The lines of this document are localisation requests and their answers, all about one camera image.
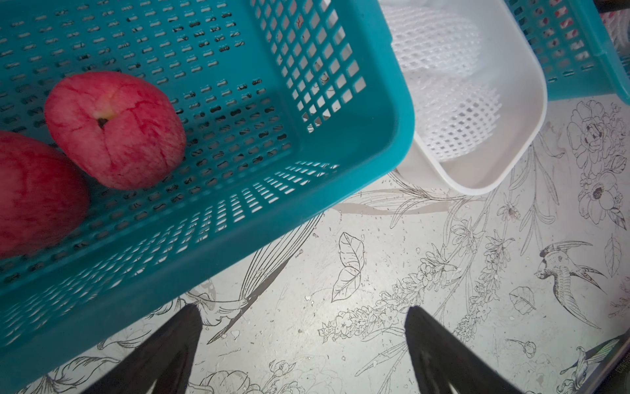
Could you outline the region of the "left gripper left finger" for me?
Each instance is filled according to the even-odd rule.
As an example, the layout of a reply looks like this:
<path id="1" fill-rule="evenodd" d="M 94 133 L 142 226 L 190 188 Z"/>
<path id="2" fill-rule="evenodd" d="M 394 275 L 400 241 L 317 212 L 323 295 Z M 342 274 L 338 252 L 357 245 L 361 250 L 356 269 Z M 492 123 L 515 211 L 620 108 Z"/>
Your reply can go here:
<path id="1" fill-rule="evenodd" d="M 184 393 L 202 330 L 198 308 L 183 307 L 85 392 Z"/>

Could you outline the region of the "red apple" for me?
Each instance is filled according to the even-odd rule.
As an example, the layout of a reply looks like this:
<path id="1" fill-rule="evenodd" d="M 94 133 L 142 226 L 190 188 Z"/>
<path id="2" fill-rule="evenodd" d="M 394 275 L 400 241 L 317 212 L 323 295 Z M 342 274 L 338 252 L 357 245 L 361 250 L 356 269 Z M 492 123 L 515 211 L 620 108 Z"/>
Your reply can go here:
<path id="1" fill-rule="evenodd" d="M 1 258 L 55 246 L 84 220 L 90 193 L 64 154 L 32 138 L 1 133 Z"/>
<path id="2" fill-rule="evenodd" d="M 169 98 L 137 77 L 68 77 L 50 91 L 44 116 L 58 147 L 108 188 L 150 188 L 185 157 L 185 131 Z"/>

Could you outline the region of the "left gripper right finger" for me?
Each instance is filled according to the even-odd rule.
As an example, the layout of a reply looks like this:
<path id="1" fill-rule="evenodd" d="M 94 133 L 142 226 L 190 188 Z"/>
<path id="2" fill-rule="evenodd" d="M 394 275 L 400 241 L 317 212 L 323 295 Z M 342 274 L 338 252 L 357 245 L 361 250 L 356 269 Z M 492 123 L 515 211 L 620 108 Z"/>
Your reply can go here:
<path id="1" fill-rule="evenodd" d="M 420 306 L 405 320 L 405 338 L 421 393 L 519 393 Z"/>

